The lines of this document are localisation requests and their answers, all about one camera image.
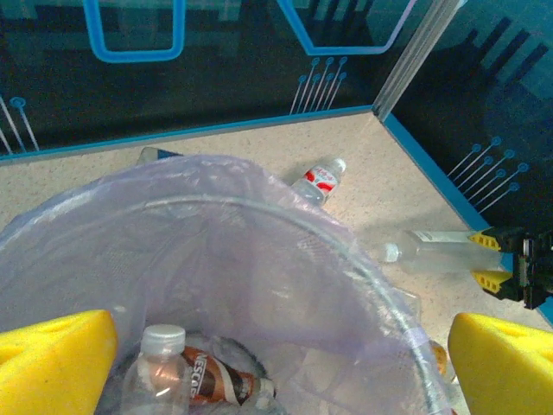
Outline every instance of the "red and white label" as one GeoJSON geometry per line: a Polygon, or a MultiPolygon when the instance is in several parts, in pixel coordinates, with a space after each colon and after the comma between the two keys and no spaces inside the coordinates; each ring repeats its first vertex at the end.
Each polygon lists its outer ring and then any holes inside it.
{"type": "Polygon", "coordinates": [[[320,166],[314,166],[305,174],[304,178],[319,188],[325,196],[330,195],[338,185],[336,177],[320,166]]]}

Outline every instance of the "trash bin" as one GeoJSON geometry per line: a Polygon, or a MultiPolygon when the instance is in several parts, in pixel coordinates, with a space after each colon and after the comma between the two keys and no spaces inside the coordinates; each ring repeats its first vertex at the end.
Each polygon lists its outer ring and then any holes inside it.
{"type": "Polygon", "coordinates": [[[0,331],[110,310],[114,372],[146,324],[176,323],[242,342],[292,414],[450,413],[426,335],[352,233],[237,158],[127,169],[15,218],[0,304],[0,331]]]}

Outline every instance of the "bottle cap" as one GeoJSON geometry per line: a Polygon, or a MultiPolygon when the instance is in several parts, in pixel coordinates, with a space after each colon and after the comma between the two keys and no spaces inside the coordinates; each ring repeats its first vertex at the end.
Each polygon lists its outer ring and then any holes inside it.
{"type": "Polygon", "coordinates": [[[256,408],[266,410],[270,406],[270,399],[275,398],[277,391],[272,380],[259,378],[259,394],[256,402],[256,408]]]}
{"type": "Polygon", "coordinates": [[[384,262],[396,262],[399,259],[399,246],[397,244],[385,244],[384,262]]]}
{"type": "Polygon", "coordinates": [[[144,330],[140,351],[146,354],[175,355],[184,351],[186,331],[179,326],[156,324],[144,330]]]}
{"type": "Polygon", "coordinates": [[[342,173],[346,171],[347,164],[343,158],[336,158],[334,159],[334,162],[338,165],[338,167],[340,167],[342,173]]]}

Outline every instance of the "water bottle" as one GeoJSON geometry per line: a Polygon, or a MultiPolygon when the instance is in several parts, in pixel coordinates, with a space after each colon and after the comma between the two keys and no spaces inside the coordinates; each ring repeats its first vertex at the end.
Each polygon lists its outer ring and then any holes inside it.
{"type": "Polygon", "coordinates": [[[329,163],[316,164],[292,188],[316,206],[322,206],[338,188],[346,171],[346,162],[335,158],[329,163]]]}
{"type": "Polygon", "coordinates": [[[123,415],[188,415],[192,368],[181,355],[185,343],[179,326],[144,330],[140,355],[123,381],[123,415]]]}
{"type": "Polygon", "coordinates": [[[496,270],[501,253],[479,246],[468,237],[474,232],[403,231],[397,242],[378,249],[378,261],[398,263],[415,273],[496,270]]]}

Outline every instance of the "speckled beige floor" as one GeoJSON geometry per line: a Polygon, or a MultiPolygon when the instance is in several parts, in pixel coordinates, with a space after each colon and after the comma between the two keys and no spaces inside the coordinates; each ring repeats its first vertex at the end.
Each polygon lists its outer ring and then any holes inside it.
{"type": "MultiPolygon", "coordinates": [[[[461,220],[416,165],[371,114],[232,132],[156,144],[180,153],[231,154],[251,159],[293,182],[325,156],[341,156],[348,170],[325,209],[346,223],[369,247],[392,239],[401,229],[463,230],[461,220]]],[[[70,156],[0,168],[0,227],[48,197],[134,164],[141,147],[70,156]]],[[[467,275],[408,276],[397,267],[384,269],[397,286],[423,300],[422,322],[429,335],[447,343],[449,326],[461,311],[549,326],[520,304],[495,300],[467,275]]],[[[452,401],[468,414],[458,389],[452,401]]]]}

